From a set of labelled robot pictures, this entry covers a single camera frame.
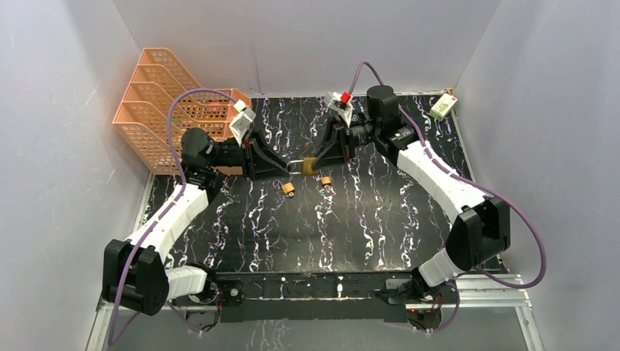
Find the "large brass padlock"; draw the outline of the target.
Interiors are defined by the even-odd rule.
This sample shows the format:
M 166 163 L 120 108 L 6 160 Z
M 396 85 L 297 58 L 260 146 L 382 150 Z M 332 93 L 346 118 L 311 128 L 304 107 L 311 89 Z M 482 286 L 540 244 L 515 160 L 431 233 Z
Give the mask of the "large brass padlock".
M 287 171 L 291 176 L 318 176 L 320 170 L 315 170 L 313 164 L 315 157 L 303 157 L 294 159 L 287 163 Z

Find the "small brass padlock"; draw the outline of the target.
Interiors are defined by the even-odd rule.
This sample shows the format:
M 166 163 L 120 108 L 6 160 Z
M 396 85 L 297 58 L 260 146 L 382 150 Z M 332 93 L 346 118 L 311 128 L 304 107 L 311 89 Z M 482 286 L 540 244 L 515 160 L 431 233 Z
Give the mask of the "small brass padlock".
M 334 190 L 334 187 L 333 187 L 333 180 L 332 180 L 332 178 L 330 176 L 323 176 L 323 177 L 321 177 L 320 182 L 321 182 L 322 188 L 328 194 L 331 194 L 331 195 L 335 194 L 335 190 Z
M 272 186 L 275 190 L 281 191 L 281 193 L 287 198 L 292 198 L 295 196 L 295 187 L 290 182 L 283 183 L 280 180 L 275 180 L 273 181 Z

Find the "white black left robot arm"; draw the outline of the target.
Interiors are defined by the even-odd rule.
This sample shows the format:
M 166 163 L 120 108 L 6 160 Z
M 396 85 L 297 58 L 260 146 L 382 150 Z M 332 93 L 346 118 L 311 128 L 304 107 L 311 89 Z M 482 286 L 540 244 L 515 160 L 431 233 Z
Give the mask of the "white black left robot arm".
M 102 298 L 135 312 L 153 316 L 165 303 L 191 295 L 210 304 L 219 289 L 215 271 L 192 263 L 166 268 L 167 254 L 196 216 L 220 192 L 231 167 L 251 181 L 284 178 L 290 166 L 266 144 L 260 130 L 250 129 L 237 141 L 216 142 L 200 128 L 181 138 L 184 176 L 160 209 L 127 239 L 113 239 L 104 250 Z

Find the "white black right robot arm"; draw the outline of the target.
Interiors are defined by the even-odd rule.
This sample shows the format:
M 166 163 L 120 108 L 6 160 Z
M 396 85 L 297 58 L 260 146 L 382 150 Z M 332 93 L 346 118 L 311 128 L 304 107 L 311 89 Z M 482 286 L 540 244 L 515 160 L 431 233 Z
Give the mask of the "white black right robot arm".
M 444 247 L 413 268 L 409 281 L 373 292 L 385 303 L 432 302 L 452 279 L 478 268 L 510 247 L 510 208 L 449 167 L 424 140 L 420 128 L 400 106 L 390 86 L 366 92 L 366 111 L 353 113 L 349 93 L 329 92 L 325 105 L 335 112 L 314 155 L 312 170 L 344 165 L 361 146 L 375 149 L 411 176 L 450 220 Z

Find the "white green small box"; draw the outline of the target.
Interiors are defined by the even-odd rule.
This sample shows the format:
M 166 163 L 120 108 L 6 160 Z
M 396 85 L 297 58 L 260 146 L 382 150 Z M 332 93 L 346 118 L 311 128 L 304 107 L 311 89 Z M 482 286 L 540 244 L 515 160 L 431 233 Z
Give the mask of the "white green small box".
M 445 117 L 453 109 L 457 101 L 458 99 L 452 94 L 444 93 L 433 104 L 428 114 L 437 120 L 445 119 Z

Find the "orange plastic file rack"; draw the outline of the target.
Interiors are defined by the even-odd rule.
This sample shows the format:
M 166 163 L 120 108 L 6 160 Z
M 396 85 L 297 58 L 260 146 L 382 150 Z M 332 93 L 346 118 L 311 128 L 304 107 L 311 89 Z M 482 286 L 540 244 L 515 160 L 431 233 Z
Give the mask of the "orange plastic file rack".
M 173 100 L 199 83 L 167 48 L 146 48 L 126 88 L 113 124 L 147 168 L 155 175 L 175 175 L 179 169 L 167 142 L 167 112 Z M 237 115 L 235 101 L 252 105 L 248 96 L 235 88 L 221 94 L 194 92 L 175 107 L 171 133 L 176 151 L 181 136 L 192 127 L 205 130 L 214 140 L 232 137 L 229 124 Z

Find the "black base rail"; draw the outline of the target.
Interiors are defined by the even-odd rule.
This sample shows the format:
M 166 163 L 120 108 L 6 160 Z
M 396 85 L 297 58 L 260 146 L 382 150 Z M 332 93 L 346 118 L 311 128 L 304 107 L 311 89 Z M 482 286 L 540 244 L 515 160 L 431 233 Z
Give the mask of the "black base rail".
M 454 287 L 419 296 L 408 271 L 344 273 L 212 273 L 223 322 L 255 320 L 382 320 L 409 322 L 422 312 L 438 323 L 439 309 L 456 302 Z

